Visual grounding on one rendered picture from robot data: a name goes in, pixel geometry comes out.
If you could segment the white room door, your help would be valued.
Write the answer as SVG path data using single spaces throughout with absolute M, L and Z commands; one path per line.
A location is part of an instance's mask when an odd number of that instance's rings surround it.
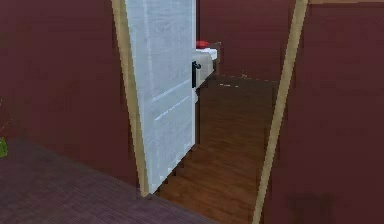
M 125 0 L 151 193 L 194 144 L 193 0 Z

